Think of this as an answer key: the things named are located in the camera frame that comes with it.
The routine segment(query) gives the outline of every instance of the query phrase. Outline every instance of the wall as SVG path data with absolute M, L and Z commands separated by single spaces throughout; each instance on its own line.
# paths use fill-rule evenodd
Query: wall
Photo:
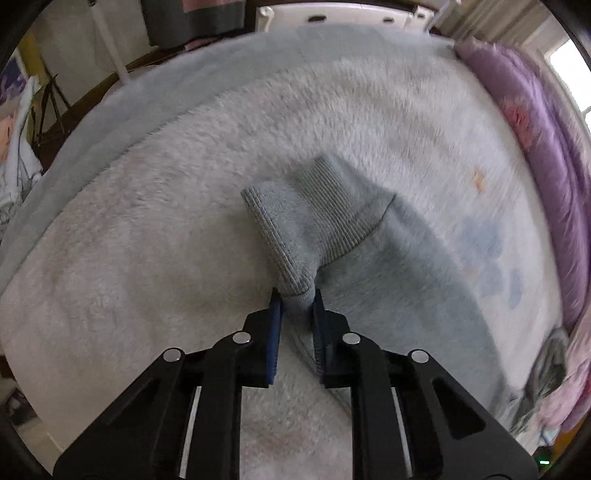
M 98 0 L 98 4 L 125 64 L 152 50 L 138 0 Z M 70 103 L 115 71 L 86 0 L 54 0 L 37 18 L 33 33 Z

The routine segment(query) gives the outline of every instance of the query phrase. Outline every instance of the ribbed cuff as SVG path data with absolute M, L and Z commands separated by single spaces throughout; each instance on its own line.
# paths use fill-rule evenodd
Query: ribbed cuff
M 335 155 L 284 179 L 242 192 L 284 280 L 286 295 L 310 288 L 316 272 L 350 252 L 382 219 L 392 194 Z

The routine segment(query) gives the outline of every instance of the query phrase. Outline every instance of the bed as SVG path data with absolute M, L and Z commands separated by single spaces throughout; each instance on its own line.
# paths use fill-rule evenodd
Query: bed
M 264 304 L 276 273 L 240 191 L 327 151 L 441 240 L 514 392 L 495 413 L 514 414 L 561 300 L 511 127 L 447 40 L 306 27 L 182 56 L 114 94 L 11 223 L 0 338 L 61 447 L 167 347 L 207 348 Z M 277 387 L 245 400 L 245 477 L 346 477 L 346 411 L 281 352 Z

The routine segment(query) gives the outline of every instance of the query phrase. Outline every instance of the purple comforter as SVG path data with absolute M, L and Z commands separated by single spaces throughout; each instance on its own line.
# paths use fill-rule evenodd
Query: purple comforter
M 507 47 L 468 40 L 456 53 L 499 105 L 529 163 L 550 228 L 571 333 L 589 289 L 591 179 L 562 99 L 543 88 L 528 59 Z

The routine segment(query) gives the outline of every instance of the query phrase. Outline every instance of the poster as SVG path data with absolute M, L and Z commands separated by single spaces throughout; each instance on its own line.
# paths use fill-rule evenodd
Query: poster
M 18 52 L 8 60 L 0 73 L 0 106 L 22 93 L 27 84 L 27 74 L 22 66 Z

